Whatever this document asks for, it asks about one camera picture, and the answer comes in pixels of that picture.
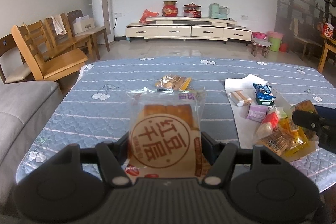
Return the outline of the yellow snack bag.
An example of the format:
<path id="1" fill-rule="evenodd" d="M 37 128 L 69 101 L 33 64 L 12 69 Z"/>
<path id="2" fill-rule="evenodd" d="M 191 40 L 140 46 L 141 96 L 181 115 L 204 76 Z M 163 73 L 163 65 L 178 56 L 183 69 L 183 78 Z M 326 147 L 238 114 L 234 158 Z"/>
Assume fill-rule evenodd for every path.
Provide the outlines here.
<path id="1" fill-rule="evenodd" d="M 278 129 L 286 139 L 288 147 L 281 153 L 281 157 L 288 161 L 295 161 L 310 153 L 310 144 L 304 131 L 294 124 L 291 118 L 281 119 Z"/>

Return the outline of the purple snack packet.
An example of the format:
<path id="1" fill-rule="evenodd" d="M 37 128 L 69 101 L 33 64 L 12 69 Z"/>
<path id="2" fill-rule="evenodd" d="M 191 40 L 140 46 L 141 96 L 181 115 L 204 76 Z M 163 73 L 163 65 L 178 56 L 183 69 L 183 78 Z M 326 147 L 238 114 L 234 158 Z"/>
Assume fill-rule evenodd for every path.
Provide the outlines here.
<path id="1" fill-rule="evenodd" d="M 268 111 L 268 106 L 250 104 L 246 118 L 261 123 Z"/>

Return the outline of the blue cookie packet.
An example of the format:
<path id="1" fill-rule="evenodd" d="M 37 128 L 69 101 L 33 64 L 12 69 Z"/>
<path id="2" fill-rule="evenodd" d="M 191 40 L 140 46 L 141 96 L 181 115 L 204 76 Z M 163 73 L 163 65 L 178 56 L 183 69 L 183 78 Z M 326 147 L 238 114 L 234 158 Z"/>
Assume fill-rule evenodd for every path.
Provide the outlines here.
<path id="1" fill-rule="evenodd" d="M 254 83 L 253 87 L 256 91 L 256 98 L 260 101 L 272 101 L 276 98 L 272 93 L 271 86 Z"/>

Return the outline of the orange striped snack packet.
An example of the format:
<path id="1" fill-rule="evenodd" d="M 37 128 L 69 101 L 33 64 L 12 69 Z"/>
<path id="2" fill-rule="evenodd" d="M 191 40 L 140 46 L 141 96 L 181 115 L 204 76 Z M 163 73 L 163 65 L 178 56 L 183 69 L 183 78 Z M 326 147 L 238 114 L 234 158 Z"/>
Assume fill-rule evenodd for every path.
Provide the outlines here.
<path id="1" fill-rule="evenodd" d="M 252 98 L 247 96 L 242 90 L 230 92 L 228 95 L 237 107 L 250 105 L 252 103 Z"/>

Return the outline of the red bean bread packet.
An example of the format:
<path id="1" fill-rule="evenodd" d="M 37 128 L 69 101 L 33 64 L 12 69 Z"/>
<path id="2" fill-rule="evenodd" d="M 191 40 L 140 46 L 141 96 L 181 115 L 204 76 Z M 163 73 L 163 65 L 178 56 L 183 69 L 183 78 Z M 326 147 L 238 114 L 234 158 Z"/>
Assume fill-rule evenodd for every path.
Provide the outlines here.
<path id="1" fill-rule="evenodd" d="M 201 141 L 206 90 L 144 88 L 127 96 L 129 178 L 204 178 L 210 169 Z"/>

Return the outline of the yellow-edged cracker packet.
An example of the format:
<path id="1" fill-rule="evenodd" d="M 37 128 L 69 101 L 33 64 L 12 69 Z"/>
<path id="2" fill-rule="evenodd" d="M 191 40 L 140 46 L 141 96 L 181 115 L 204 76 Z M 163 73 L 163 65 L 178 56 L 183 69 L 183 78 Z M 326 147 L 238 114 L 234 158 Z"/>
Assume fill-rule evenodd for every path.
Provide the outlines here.
<path id="1" fill-rule="evenodd" d="M 190 82 L 191 82 L 190 77 L 181 77 L 178 75 L 166 75 L 163 76 L 157 83 L 155 83 L 155 87 L 184 91 L 188 88 Z"/>

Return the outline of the clear bag round biscuits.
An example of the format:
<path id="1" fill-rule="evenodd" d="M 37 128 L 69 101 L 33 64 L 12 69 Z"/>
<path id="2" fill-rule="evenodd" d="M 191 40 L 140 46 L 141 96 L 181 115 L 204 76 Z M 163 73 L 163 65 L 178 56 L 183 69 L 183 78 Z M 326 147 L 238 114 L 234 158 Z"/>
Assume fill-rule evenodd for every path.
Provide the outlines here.
<path id="1" fill-rule="evenodd" d="M 261 138 L 257 143 L 264 145 L 276 155 L 281 156 L 291 147 L 292 141 L 288 134 L 276 130 L 272 134 Z"/>

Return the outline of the dark green snack packet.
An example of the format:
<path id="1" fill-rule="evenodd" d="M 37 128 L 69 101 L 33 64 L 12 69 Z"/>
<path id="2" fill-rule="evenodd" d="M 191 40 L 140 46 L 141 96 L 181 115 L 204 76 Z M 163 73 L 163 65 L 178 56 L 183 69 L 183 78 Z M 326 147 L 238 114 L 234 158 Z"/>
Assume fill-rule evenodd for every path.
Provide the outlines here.
<path id="1" fill-rule="evenodd" d="M 259 99 L 258 97 L 256 97 L 256 102 L 258 105 L 274 106 L 274 100 L 264 100 L 264 99 Z"/>

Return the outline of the wooden side table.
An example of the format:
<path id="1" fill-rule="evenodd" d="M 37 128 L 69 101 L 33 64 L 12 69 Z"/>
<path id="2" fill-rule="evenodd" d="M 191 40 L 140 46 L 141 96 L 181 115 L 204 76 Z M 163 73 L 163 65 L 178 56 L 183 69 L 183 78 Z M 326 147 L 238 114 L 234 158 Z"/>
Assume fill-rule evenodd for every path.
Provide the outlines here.
<path id="1" fill-rule="evenodd" d="M 321 34 L 320 37 L 324 39 L 324 44 L 323 44 L 322 55 L 319 59 L 319 65 L 318 65 L 317 70 L 319 71 L 319 73 L 322 73 L 325 63 L 327 61 L 328 52 L 336 53 L 336 47 L 335 47 L 336 43 L 335 43 L 335 39 L 324 36 L 323 34 Z"/>

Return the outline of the blue quilted table cover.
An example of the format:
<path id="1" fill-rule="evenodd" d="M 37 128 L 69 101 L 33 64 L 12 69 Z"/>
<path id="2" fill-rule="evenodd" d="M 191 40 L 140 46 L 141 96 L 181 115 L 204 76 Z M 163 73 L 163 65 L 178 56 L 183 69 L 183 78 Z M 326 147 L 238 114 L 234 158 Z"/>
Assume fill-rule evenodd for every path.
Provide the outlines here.
<path id="1" fill-rule="evenodd" d="M 224 89 L 226 79 L 255 75 L 270 83 L 291 105 L 310 100 L 318 106 L 335 108 L 335 88 L 321 73 L 308 67 L 200 57 L 99 61 L 81 70 L 77 83 L 19 164 L 16 180 L 26 177 L 69 144 L 90 148 L 105 140 L 120 139 L 129 129 L 127 92 L 154 89 L 165 75 L 188 77 L 191 89 L 207 91 L 201 130 L 224 143 L 242 145 Z"/>

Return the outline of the near wooden chair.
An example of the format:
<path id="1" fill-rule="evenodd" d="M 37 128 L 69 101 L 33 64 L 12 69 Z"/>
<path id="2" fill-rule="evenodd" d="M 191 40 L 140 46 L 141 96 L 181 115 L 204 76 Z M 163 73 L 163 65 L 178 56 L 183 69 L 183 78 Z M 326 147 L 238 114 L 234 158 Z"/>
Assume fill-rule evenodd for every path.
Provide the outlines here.
<path id="1" fill-rule="evenodd" d="M 45 61 L 25 26 L 14 25 L 11 34 L 36 81 L 58 81 L 80 71 L 88 57 L 75 49 Z"/>

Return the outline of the cream TV cabinet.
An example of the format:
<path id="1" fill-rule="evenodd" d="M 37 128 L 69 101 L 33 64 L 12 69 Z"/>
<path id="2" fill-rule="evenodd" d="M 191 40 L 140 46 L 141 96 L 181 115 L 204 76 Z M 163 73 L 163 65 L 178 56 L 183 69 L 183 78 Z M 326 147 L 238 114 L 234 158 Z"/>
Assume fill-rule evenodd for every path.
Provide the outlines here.
<path id="1" fill-rule="evenodd" d="M 226 43 L 228 40 L 241 40 L 249 43 L 252 31 L 237 25 L 230 19 L 213 18 L 166 18 L 148 17 L 146 23 L 132 23 L 126 26 L 126 37 L 129 40 L 151 39 L 183 39 L 183 40 L 215 40 Z"/>

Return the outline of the mint green appliance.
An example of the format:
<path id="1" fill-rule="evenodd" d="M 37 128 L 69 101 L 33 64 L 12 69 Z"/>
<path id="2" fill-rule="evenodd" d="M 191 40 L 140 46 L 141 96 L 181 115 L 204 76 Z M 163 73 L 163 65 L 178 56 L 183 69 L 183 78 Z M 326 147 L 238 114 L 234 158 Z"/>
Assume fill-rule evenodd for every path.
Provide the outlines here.
<path id="1" fill-rule="evenodd" d="M 220 6 L 217 3 L 209 5 L 209 17 L 214 19 L 228 19 L 230 9 L 226 6 Z"/>

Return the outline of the dark wooden chair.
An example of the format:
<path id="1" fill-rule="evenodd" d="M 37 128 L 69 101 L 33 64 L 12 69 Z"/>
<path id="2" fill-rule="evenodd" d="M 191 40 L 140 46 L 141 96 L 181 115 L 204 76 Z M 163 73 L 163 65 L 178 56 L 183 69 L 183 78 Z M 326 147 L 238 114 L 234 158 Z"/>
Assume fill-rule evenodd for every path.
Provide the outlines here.
<path id="1" fill-rule="evenodd" d="M 75 38 L 84 38 L 89 36 L 93 43 L 93 49 L 96 52 L 96 57 L 100 60 L 100 52 L 98 48 L 98 37 L 103 36 L 107 51 L 110 51 L 107 30 L 105 27 L 95 25 L 93 18 L 88 15 L 84 16 L 81 10 L 73 10 L 66 14 L 71 26 L 72 34 Z"/>

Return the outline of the red plastic bag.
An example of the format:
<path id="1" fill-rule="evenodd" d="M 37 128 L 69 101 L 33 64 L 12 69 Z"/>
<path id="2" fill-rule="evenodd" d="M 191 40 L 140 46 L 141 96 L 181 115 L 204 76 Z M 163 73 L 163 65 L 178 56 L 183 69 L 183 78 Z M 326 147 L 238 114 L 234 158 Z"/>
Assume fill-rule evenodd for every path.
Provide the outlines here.
<path id="1" fill-rule="evenodd" d="M 152 12 L 147 9 L 145 9 L 142 13 L 141 19 L 139 20 L 139 23 L 141 24 L 148 24 L 150 23 L 147 18 L 153 18 L 159 16 L 158 12 Z"/>

